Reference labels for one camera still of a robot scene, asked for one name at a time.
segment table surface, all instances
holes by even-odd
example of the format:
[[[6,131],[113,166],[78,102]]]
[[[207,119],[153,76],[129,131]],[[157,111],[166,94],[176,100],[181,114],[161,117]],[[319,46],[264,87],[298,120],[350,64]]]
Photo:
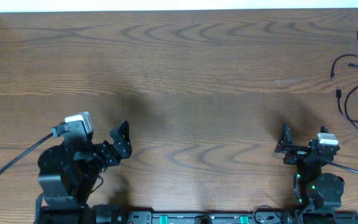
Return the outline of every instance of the table surface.
[[[326,125],[340,141],[335,161],[358,169],[358,132],[335,98],[358,69],[341,60],[329,79],[338,55],[358,54],[357,28],[358,9],[0,14],[0,168],[89,111],[94,142],[127,119],[134,150],[103,173],[90,205],[289,206],[295,166],[274,153],[284,122],[299,145]],[[358,92],[349,114],[358,119]],[[34,220],[37,159],[61,140],[0,176],[0,222]],[[358,211],[358,175],[323,171],[346,182],[341,209]]]

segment white backdrop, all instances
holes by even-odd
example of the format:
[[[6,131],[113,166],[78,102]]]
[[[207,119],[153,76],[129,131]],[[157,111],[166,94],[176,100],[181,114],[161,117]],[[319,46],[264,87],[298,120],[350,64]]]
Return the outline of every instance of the white backdrop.
[[[0,0],[0,12],[358,7],[358,0]]]

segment white wall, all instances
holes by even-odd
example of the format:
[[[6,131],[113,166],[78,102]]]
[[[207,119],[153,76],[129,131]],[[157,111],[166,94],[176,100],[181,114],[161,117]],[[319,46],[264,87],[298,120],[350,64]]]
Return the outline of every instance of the white wall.
[[[358,7],[358,0],[0,0],[0,12]]]

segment wooden table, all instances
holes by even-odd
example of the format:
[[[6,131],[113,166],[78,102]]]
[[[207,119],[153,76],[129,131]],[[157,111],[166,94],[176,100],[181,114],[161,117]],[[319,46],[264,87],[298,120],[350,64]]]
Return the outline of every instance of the wooden table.
[[[335,89],[358,83],[341,60],[358,54],[358,9],[0,14],[0,168],[64,117],[92,115],[94,142],[122,119],[134,153],[103,174],[89,204],[154,210],[282,208],[295,166],[274,148],[288,121],[306,145],[325,124],[335,161],[358,169],[358,132]],[[349,102],[358,118],[358,92]],[[31,223],[37,159],[53,139],[0,176],[0,222]],[[358,211],[358,175],[342,210]]]

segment wood grain tabletop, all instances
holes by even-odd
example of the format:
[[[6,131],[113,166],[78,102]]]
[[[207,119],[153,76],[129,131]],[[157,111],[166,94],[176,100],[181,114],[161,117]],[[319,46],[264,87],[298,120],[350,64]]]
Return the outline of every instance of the wood grain tabletop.
[[[358,169],[358,132],[335,89],[358,83],[358,9],[0,14],[0,168],[64,117],[89,111],[94,142],[130,124],[133,154],[109,168],[90,205],[252,211],[293,203],[295,166],[275,154],[288,122],[307,145],[326,125]],[[349,100],[358,119],[358,91]],[[0,223],[32,223],[40,153],[0,176]],[[358,175],[341,210],[358,211]]]

